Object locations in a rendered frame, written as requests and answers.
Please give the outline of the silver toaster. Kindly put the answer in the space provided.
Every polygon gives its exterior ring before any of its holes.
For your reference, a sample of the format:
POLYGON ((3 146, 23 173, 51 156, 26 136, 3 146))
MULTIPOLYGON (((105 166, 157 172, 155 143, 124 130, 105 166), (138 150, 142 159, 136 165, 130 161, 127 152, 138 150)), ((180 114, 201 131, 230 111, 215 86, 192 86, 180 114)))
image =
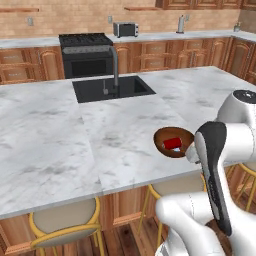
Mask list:
POLYGON ((139 34, 139 26, 134 22, 114 22, 113 33, 116 37, 137 37, 139 34))

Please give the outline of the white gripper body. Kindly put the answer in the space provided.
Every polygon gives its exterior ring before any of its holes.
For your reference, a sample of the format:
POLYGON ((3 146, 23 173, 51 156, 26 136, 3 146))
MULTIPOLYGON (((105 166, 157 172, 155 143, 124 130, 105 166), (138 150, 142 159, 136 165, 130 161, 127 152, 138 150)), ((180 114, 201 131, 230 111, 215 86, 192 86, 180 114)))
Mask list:
POLYGON ((192 142, 185 152, 185 156, 190 163, 199 164, 199 156, 196 151, 195 143, 192 142))

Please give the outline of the black sink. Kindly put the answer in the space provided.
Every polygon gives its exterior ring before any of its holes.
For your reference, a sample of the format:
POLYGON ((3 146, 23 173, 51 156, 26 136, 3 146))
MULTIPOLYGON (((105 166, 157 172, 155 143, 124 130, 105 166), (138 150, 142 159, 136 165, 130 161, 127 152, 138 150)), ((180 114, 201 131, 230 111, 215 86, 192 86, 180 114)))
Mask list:
POLYGON ((139 76, 119 77, 118 86, 114 85, 113 78, 76 81, 73 88, 78 103, 155 94, 139 76))

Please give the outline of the grey tap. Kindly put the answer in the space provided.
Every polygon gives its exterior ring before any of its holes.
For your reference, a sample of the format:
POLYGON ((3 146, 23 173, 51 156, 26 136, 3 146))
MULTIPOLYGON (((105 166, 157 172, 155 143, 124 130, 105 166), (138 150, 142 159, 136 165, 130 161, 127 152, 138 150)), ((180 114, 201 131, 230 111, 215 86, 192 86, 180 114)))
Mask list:
POLYGON ((106 82, 103 80, 103 93, 104 95, 115 95, 118 93, 118 55, 116 53, 116 50, 113 46, 109 46, 109 51, 112 53, 113 56, 113 75, 114 75, 114 85, 112 89, 106 88, 106 82))

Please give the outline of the wooden island cabinet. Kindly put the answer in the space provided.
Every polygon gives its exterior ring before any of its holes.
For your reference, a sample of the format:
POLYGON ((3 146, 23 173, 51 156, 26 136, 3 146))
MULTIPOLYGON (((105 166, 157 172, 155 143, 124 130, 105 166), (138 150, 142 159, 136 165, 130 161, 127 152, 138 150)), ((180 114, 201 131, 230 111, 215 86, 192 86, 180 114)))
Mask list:
MULTIPOLYGON (((256 190, 253 179, 242 168, 227 169, 233 198, 242 208, 256 213, 256 190)), ((30 247, 36 238, 29 226, 29 213, 39 204, 35 185, 14 185, 0 193, 0 210, 13 207, 15 215, 0 219, 0 256, 40 256, 30 247)), ((105 256, 153 256, 157 233, 167 235, 167 227, 155 217, 156 199, 147 187, 139 187, 100 198, 102 239, 105 256)), ((100 256, 89 236, 57 249, 47 248, 45 256, 100 256)))

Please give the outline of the wooden base cupboards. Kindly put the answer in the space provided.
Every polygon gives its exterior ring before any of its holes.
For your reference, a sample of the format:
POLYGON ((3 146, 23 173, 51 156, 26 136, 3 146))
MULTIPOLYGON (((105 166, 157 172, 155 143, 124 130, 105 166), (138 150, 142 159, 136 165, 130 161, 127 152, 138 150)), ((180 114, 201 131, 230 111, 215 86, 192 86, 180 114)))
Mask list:
POLYGON ((64 78, 59 46, 0 49, 0 85, 64 78))
POLYGON ((215 66, 256 85, 256 42, 206 38, 115 43, 120 73, 215 66))

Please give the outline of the wooden wall shelf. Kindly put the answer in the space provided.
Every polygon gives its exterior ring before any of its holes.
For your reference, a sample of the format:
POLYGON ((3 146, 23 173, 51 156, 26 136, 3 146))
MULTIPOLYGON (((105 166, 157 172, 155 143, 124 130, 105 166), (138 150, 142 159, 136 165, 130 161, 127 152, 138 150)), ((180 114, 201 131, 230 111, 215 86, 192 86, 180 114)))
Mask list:
POLYGON ((157 10, 161 10, 161 8, 157 8, 157 7, 124 7, 124 10, 127 10, 127 11, 157 11, 157 10))
POLYGON ((39 12, 39 8, 0 8, 0 13, 39 12))

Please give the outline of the brown wooden bowl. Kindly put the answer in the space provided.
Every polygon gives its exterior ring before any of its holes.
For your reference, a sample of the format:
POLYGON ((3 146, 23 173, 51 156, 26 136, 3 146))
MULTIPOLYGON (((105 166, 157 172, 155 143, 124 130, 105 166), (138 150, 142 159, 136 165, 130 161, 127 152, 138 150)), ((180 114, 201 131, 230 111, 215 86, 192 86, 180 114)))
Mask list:
POLYGON ((194 135, 180 127, 163 127, 154 134, 157 149, 165 156, 181 158, 194 141, 194 135))

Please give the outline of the black stove with oven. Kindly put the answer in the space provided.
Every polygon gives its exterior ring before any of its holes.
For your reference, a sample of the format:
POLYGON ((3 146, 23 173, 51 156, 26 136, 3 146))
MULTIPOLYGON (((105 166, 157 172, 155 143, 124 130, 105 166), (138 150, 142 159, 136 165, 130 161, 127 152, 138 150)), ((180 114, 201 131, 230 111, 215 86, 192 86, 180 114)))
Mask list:
POLYGON ((104 33, 60 34, 66 79, 113 74, 113 42, 104 33))

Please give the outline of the wooden wall cupboards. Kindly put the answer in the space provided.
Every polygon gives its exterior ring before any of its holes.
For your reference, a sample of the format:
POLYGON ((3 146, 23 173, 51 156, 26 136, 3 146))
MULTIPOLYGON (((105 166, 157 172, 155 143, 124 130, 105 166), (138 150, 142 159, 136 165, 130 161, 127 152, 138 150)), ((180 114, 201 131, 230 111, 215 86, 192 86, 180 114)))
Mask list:
POLYGON ((164 10, 244 9, 256 11, 256 0, 156 0, 164 10))

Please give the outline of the yellow stool with beige seat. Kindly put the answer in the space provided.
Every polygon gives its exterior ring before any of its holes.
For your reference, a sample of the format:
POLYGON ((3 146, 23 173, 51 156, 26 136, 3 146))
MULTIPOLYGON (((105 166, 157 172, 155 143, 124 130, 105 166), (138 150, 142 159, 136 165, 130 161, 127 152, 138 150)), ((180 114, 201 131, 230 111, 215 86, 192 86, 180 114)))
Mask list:
POLYGON ((29 225, 36 239, 30 248, 39 249, 40 256, 46 256, 45 248, 51 247, 54 256, 58 256, 57 246, 92 236, 100 256, 105 256, 99 215, 98 197, 31 212, 29 225))
POLYGON ((205 180, 201 172, 185 175, 183 177, 174 178, 160 183, 149 184, 147 186, 147 192, 140 215, 138 230, 141 230, 142 221, 147 209, 150 195, 152 195, 155 199, 159 199, 165 195, 199 191, 206 191, 205 180))
POLYGON ((232 165, 226 169, 226 177, 232 199, 240 206, 240 201, 247 197, 244 210, 251 212, 251 205, 256 202, 256 163, 232 165))

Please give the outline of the red can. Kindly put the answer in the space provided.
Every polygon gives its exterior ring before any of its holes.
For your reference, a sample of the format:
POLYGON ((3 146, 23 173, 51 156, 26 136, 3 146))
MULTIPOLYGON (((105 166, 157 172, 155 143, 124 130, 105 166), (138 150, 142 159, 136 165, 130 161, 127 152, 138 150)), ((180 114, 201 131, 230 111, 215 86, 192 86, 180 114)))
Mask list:
POLYGON ((182 145, 182 140, 179 137, 170 138, 163 141, 163 147, 167 150, 180 148, 182 145))

